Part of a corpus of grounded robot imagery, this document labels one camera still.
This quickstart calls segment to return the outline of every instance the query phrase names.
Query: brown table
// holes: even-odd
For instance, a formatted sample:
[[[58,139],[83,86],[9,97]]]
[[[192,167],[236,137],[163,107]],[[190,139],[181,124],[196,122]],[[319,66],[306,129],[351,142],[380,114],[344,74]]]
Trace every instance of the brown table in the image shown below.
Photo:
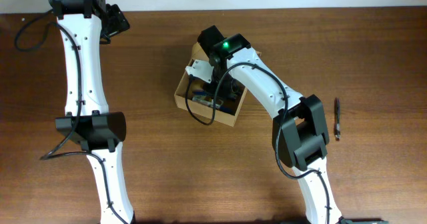
[[[274,161],[272,121],[252,95],[235,127],[205,127],[175,106],[191,46],[216,24],[242,33],[285,83],[323,101],[329,178],[345,217],[427,223],[427,7],[126,16],[131,29],[101,47],[101,68],[110,111],[127,118],[123,167],[139,222],[304,216],[298,183]],[[65,58],[57,30],[36,52],[14,50],[23,17],[34,15],[0,16],[0,222],[94,224],[99,199],[87,159],[38,161],[61,139],[54,118],[64,115]],[[23,44],[37,42],[46,21]]]

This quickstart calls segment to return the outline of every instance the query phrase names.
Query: black bracket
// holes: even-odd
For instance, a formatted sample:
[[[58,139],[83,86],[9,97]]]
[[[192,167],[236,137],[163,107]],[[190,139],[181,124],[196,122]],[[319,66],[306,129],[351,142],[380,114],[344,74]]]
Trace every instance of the black bracket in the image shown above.
[[[56,129],[66,136],[73,127],[74,121],[75,117],[56,118]],[[125,115],[117,112],[80,117],[79,124],[70,140],[80,145],[84,151],[109,149],[109,152],[114,152],[115,147],[125,138]]]
[[[283,114],[273,119],[273,148],[276,145],[278,128],[282,128],[279,138],[280,160],[287,167],[297,167],[307,171],[307,166],[317,158],[324,158],[328,152],[328,127],[322,102],[315,96],[302,97],[301,103],[289,111],[280,127]],[[294,118],[303,119],[296,125]]]

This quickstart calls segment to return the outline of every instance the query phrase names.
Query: item inside box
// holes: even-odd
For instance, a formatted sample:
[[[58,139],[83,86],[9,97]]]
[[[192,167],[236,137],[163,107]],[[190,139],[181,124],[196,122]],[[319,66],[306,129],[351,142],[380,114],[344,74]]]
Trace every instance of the item inside box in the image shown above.
[[[177,95],[180,97],[185,97],[185,92],[187,91],[187,86],[189,82],[189,77],[185,74],[183,78],[183,83],[177,90]],[[208,87],[208,83],[196,79],[191,83],[191,86],[188,91],[188,101],[193,101],[200,103],[202,105],[212,108],[212,99],[214,98],[214,90],[211,90]],[[242,93],[244,92],[245,87],[237,80],[233,81],[233,93],[232,96],[225,97],[219,96],[217,98],[217,110],[230,115],[235,115],[238,110],[240,100],[242,98]]]

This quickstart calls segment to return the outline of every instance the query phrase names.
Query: open cardboard box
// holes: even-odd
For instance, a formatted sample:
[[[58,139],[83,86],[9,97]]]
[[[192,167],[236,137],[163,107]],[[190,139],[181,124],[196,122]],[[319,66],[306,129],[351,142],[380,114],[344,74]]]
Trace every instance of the open cardboard box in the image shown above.
[[[188,63],[188,66],[192,66],[194,63],[194,60],[209,61],[209,58],[207,57],[203,49],[200,47],[199,43],[196,43],[193,45],[193,49],[191,52],[191,59]],[[176,105],[179,108],[184,109],[186,111],[187,111],[187,107],[185,106],[185,91],[187,90],[188,82],[189,82],[188,74],[186,71],[184,71],[184,74],[181,78],[181,81],[179,82],[178,88],[176,89],[175,95],[174,95]],[[212,118],[211,107],[192,101],[192,98],[193,98],[192,90],[199,89],[202,85],[203,85],[203,81],[201,80],[193,81],[188,91],[188,106],[191,109],[192,113],[211,119]],[[236,119],[238,118],[240,108],[242,107],[243,100],[245,99],[246,93],[248,92],[248,89],[244,87],[242,84],[238,83],[238,85],[240,86],[240,89],[243,90],[242,95],[238,96],[235,102],[230,101],[230,102],[224,103],[224,105],[227,106],[227,108],[231,111],[231,113],[226,113],[217,109],[215,112],[215,121],[224,123],[231,127],[233,127],[234,124],[236,124]]]

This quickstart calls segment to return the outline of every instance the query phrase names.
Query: cable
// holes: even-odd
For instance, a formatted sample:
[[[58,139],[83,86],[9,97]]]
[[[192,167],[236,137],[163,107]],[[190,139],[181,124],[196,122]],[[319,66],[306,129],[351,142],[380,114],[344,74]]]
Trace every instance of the cable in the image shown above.
[[[115,209],[113,208],[113,202],[111,201],[110,197],[109,197],[109,190],[108,190],[108,182],[107,182],[107,173],[105,171],[105,166],[103,164],[103,160],[101,160],[98,156],[89,153],[89,152],[84,152],[84,151],[75,151],[75,152],[68,152],[68,153],[60,153],[60,154],[56,154],[54,155],[54,153],[56,151],[58,151],[60,148],[62,148],[62,146],[64,146],[64,144],[70,140],[71,136],[75,133],[75,130],[77,129],[77,126],[79,124],[79,120],[80,120],[80,115],[81,115],[81,104],[83,103],[82,101],[82,94],[81,94],[81,63],[80,63],[80,56],[79,56],[79,49],[77,48],[77,45],[75,44],[75,41],[73,39],[73,37],[68,33],[67,30],[65,30],[65,28],[63,28],[60,24],[56,23],[56,22],[50,22],[48,24],[46,24],[45,26],[45,31],[43,33],[43,38],[42,40],[30,47],[30,48],[20,48],[18,46],[18,40],[20,38],[20,36],[22,35],[22,33],[24,32],[24,30],[26,30],[26,28],[28,28],[31,24],[33,24],[34,22],[40,20],[41,18],[47,16],[52,10],[48,10],[46,13],[34,18],[33,20],[31,20],[30,22],[28,22],[27,24],[25,24],[17,33],[16,37],[15,37],[15,47],[16,49],[18,49],[19,51],[34,51],[37,50],[38,48],[40,48],[40,46],[42,46],[42,44],[46,41],[47,38],[47,34],[48,34],[48,30],[49,27],[51,25],[57,27],[60,31],[62,31],[70,40],[71,44],[72,44],[72,48],[74,50],[75,53],[75,58],[76,58],[76,62],[77,62],[77,115],[75,116],[75,120],[73,122],[73,125],[71,127],[70,132],[67,134],[67,136],[65,136],[65,138],[52,150],[50,150],[50,152],[44,154],[42,157],[40,157],[40,160],[45,161],[45,160],[50,160],[50,159],[54,159],[54,158],[58,158],[58,157],[65,157],[65,156],[69,156],[69,155],[87,155],[90,157],[93,157],[95,159],[98,160],[99,164],[102,167],[102,173],[103,173],[103,180],[104,180],[104,185],[105,185],[105,194],[107,196],[107,204],[108,207],[111,209],[111,211],[113,212],[113,214],[123,223],[123,224],[128,224],[126,223],[125,220],[123,220],[123,218],[121,218],[119,216],[119,214],[115,211]]]
[[[218,83],[218,86],[216,87],[216,90],[215,90],[215,95],[213,96],[213,103],[215,104],[216,103],[216,99],[217,99],[217,96],[218,96],[218,92],[219,92],[219,90],[220,90],[220,87],[221,87],[221,84],[222,84],[222,82],[224,81],[224,79],[226,78],[226,75],[232,70],[232,69],[234,69],[234,68],[236,68],[236,67],[239,67],[239,66],[242,66],[242,65],[246,65],[246,66],[250,66],[250,67],[252,67],[252,69],[257,69],[257,70],[260,70],[260,71],[262,71],[263,73],[265,73],[265,74],[267,74],[269,77],[271,77],[278,85],[279,85],[279,87],[280,87],[280,89],[282,90],[282,93],[283,93],[283,95],[284,95],[284,97],[283,97],[283,100],[285,101],[285,108],[284,108],[284,111],[283,111],[283,113],[282,113],[282,119],[280,120],[280,127],[281,126],[283,126],[283,124],[285,123],[285,120],[286,120],[286,115],[288,114],[288,106],[289,106],[289,102],[288,102],[288,94],[286,93],[286,90],[285,90],[285,88],[284,88],[284,86],[283,86],[283,84],[282,84],[282,82],[274,75],[274,74],[272,74],[272,73],[270,73],[269,71],[266,71],[265,69],[262,69],[261,67],[259,67],[258,65],[256,65],[256,64],[253,64],[253,63],[238,63],[238,64],[235,64],[235,65],[233,65],[232,67],[230,67],[225,73],[224,73],[224,75],[221,77],[221,79],[220,79],[220,82]],[[211,120],[210,120],[210,122],[209,123],[205,123],[205,122],[203,122],[202,120],[200,120],[200,119],[198,119],[192,112],[191,112],[191,110],[190,110],[190,108],[189,108],[189,106],[188,106],[188,101],[187,101],[187,99],[188,99],[188,91],[189,91],[189,88],[190,88],[190,85],[191,85],[191,82],[194,80],[194,76],[193,75],[190,75],[189,76],[189,83],[188,83],[188,86],[187,86],[187,91],[185,92],[185,105],[187,106],[187,110],[188,110],[188,112],[190,113],[190,115],[192,116],[192,117],[194,117],[194,119],[196,119],[197,121],[199,121],[200,123],[202,123],[202,124],[204,124],[204,125],[211,125],[213,122],[214,122],[214,120],[215,120],[215,111],[216,111],[216,108],[212,108],[212,118],[211,118]],[[318,177],[319,177],[319,179],[320,179],[320,181],[322,182],[322,185],[323,185],[323,188],[324,188],[324,190],[325,190],[325,195],[326,195],[326,224],[329,224],[329,219],[330,219],[330,198],[329,198],[329,191],[328,191],[328,187],[326,186],[326,183],[325,183],[325,180],[324,180],[324,178],[322,177],[322,172],[320,172],[320,171],[318,171],[318,170],[310,170],[310,171],[307,171],[306,173],[304,173],[304,174],[301,174],[301,175],[299,175],[299,176],[293,176],[293,175],[290,175],[288,172],[286,172],[286,170],[283,168],[283,166],[282,166],[282,163],[281,163],[281,161],[280,161],[280,157],[279,157],[279,140],[280,140],[280,132],[282,131],[282,128],[278,128],[278,134],[277,134],[277,136],[276,136],[276,142],[275,142],[275,145],[274,145],[274,154],[275,154],[275,157],[276,157],[276,162],[277,162],[277,164],[278,164],[278,167],[279,167],[279,169],[280,169],[280,171],[287,177],[287,178],[289,178],[289,179],[293,179],[293,180],[298,180],[298,179],[301,179],[301,178],[304,178],[304,177],[306,177],[307,175],[309,175],[310,173],[316,173],[317,175],[318,175]]]

